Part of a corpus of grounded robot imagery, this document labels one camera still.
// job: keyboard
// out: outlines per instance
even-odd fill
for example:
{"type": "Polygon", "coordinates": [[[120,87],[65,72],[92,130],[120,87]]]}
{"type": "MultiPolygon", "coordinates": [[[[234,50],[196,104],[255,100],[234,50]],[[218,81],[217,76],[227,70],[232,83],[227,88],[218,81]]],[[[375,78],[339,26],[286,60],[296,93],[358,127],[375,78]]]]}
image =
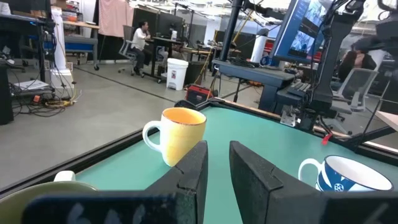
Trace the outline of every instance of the keyboard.
{"type": "Polygon", "coordinates": [[[296,96],[303,97],[305,92],[311,87],[309,83],[297,82],[288,87],[287,92],[296,96]]]}

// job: white trash can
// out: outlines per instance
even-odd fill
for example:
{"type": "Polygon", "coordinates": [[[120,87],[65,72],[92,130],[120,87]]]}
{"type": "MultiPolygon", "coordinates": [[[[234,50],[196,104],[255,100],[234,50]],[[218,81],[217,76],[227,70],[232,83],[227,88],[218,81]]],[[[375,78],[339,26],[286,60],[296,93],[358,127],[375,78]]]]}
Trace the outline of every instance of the white trash can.
{"type": "Polygon", "coordinates": [[[167,88],[182,90],[188,62],[175,58],[167,59],[167,88]]]}

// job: blue and white mug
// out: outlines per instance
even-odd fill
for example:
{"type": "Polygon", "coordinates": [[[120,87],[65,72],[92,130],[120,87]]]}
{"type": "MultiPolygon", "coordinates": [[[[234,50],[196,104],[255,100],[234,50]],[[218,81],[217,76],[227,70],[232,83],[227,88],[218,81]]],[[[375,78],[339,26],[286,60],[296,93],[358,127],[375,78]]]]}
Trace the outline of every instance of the blue and white mug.
{"type": "Polygon", "coordinates": [[[327,156],[322,163],[306,159],[298,168],[298,179],[302,180],[302,169],[307,164],[318,168],[315,188],[320,191],[360,192],[392,190],[392,183],[378,171],[352,159],[341,156],[327,156]]]}

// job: mug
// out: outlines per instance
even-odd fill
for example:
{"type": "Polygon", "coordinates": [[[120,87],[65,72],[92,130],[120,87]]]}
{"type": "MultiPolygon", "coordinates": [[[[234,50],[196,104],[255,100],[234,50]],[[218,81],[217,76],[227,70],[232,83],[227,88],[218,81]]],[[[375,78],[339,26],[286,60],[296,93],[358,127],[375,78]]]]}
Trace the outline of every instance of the mug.
{"type": "Polygon", "coordinates": [[[150,121],[142,130],[145,143],[153,150],[162,153],[164,162],[173,167],[191,150],[205,133],[206,116],[188,108],[169,108],[163,111],[160,121],[150,121]],[[148,131],[160,131],[160,144],[148,138],[148,131]]]}
{"type": "Polygon", "coordinates": [[[305,165],[313,164],[318,168],[315,188],[320,191],[360,192],[372,190],[392,190],[389,179],[378,171],[352,159],[341,156],[327,156],[322,164],[315,159],[306,159],[298,168],[298,179],[305,165]]]}
{"type": "Polygon", "coordinates": [[[72,171],[61,171],[54,182],[38,184],[14,192],[0,199],[0,223],[20,224],[26,205],[39,195],[54,192],[90,192],[94,187],[81,182],[75,182],[72,171]]]}

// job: pink cloth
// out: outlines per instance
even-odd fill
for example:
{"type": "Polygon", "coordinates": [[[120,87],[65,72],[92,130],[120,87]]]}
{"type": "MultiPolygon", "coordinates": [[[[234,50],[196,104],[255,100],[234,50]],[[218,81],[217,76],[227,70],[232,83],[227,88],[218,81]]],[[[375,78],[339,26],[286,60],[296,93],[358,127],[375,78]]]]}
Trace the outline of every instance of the pink cloth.
{"type": "Polygon", "coordinates": [[[99,33],[123,37],[123,25],[132,26],[134,8],[126,0],[99,0],[99,33]]]}

